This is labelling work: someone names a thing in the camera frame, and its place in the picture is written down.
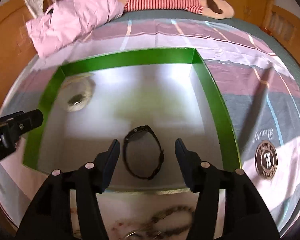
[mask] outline plush toy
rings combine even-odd
[[[234,10],[224,0],[119,0],[125,11],[183,9],[215,19],[231,18]]]

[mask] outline white screw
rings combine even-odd
[[[53,176],[58,176],[58,175],[60,175],[60,173],[61,173],[60,170],[54,170],[54,171],[52,172],[52,175],[53,175]]]
[[[236,169],[235,173],[238,174],[238,175],[243,175],[244,171],[242,169]]]
[[[200,165],[203,168],[209,168],[210,167],[210,163],[208,163],[208,162],[201,162]]]
[[[87,163],[87,164],[85,165],[85,167],[86,167],[87,169],[92,169],[92,168],[94,167],[94,163]]]

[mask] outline pink fabric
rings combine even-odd
[[[26,23],[39,57],[47,57],[123,13],[118,0],[61,0],[46,14]]]

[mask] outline wooden cabinet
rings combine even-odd
[[[265,16],[266,3],[267,0],[247,0],[243,20],[261,26]]]
[[[16,78],[36,51],[25,22],[32,18],[23,0],[0,6],[0,107]]]

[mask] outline printed logo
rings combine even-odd
[[[256,141],[260,139],[260,137],[267,136],[268,140],[272,140],[273,136],[273,129],[266,129],[266,130],[261,130],[259,132],[256,132],[253,138],[253,144],[255,144]]]
[[[272,179],[278,167],[278,157],[275,147],[269,141],[262,141],[255,156],[256,170],[265,179]]]

